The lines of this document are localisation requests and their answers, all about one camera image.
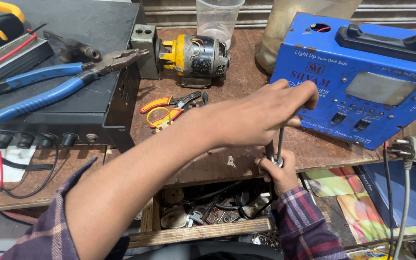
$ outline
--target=blue book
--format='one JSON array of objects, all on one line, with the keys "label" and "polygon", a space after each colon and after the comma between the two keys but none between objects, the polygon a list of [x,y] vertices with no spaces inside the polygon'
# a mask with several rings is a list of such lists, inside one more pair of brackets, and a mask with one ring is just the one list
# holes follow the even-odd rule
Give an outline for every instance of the blue book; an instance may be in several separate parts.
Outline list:
[{"label": "blue book", "polygon": [[[389,162],[391,176],[391,191],[394,221],[393,228],[400,226],[402,209],[404,204],[405,175],[402,161]],[[375,204],[380,216],[386,226],[390,227],[390,216],[388,208],[388,188],[386,186],[386,175],[384,164],[374,163],[355,166],[355,171]],[[410,170],[410,203],[407,217],[407,227],[416,226],[416,164]]]}]

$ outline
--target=pliers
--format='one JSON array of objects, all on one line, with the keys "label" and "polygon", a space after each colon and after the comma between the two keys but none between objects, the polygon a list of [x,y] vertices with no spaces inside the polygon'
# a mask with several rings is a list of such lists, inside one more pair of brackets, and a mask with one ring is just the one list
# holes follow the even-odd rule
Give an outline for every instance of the pliers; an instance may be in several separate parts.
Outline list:
[{"label": "pliers", "polygon": [[[184,110],[188,110],[189,107],[187,106],[187,104],[189,102],[191,102],[194,99],[197,99],[199,97],[201,97],[202,92],[201,91],[195,91],[185,97],[178,97],[178,98],[173,98],[172,95],[170,96],[166,96],[166,97],[160,97],[157,99],[154,99],[150,102],[148,102],[147,104],[143,105],[140,109],[139,112],[141,114],[145,114],[147,112],[149,112],[150,110],[156,108],[156,107],[161,107],[161,106],[167,106],[167,105],[172,105],[174,104],[175,106],[172,107],[169,111],[170,111],[170,120],[175,120],[180,114],[182,114],[184,112]],[[166,113],[164,116],[162,116],[161,118],[152,121],[153,124],[155,125],[160,125],[162,124],[164,121],[167,121],[167,115],[168,113]]]},{"label": "pliers", "polygon": [[1,95],[41,80],[75,75],[60,86],[47,92],[0,109],[0,122],[8,121],[23,113],[30,112],[66,98],[89,82],[99,79],[99,76],[127,68],[142,55],[147,53],[149,53],[149,51],[138,49],[114,51],[102,56],[100,61],[55,65],[29,71],[6,80],[0,80]]}]

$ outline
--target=corrugated metal shutter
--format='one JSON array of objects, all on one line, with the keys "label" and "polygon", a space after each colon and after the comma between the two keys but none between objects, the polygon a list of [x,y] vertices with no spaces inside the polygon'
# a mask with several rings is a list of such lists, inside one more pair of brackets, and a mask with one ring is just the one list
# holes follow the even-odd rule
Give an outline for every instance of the corrugated metal shutter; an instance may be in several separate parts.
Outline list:
[{"label": "corrugated metal shutter", "polygon": [[[147,22],[158,28],[195,28],[195,0],[143,0]],[[264,28],[273,0],[246,0],[236,28]],[[363,0],[351,20],[416,29],[416,0]]]}]

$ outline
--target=person's right hand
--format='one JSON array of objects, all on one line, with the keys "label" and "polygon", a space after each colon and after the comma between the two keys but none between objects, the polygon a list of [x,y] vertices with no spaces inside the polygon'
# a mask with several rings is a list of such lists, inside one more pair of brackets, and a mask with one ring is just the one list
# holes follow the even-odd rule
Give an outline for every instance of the person's right hand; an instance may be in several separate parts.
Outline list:
[{"label": "person's right hand", "polygon": [[255,163],[269,172],[274,180],[274,190],[278,197],[299,186],[295,169],[296,161],[292,151],[282,149],[280,156],[283,159],[283,168],[264,158],[265,154],[266,150],[263,147],[258,151],[258,158],[256,158]]},{"label": "person's right hand", "polygon": [[304,105],[316,107],[319,92],[312,81],[289,88],[280,79],[238,99],[191,109],[181,119],[198,129],[211,148],[229,145],[267,145],[281,126],[300,126],[294,114]]}]

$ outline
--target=white plastic cup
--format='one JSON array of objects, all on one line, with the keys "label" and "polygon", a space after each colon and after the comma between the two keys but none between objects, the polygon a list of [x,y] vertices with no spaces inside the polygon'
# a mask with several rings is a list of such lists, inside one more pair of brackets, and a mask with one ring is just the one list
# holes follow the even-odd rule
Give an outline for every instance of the white plastic cup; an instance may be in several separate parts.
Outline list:
[{"label": "white plastic cup", "polygon": [[245,0],[197,0],[197,35],[215,37],[229,49],[243,3]]}]

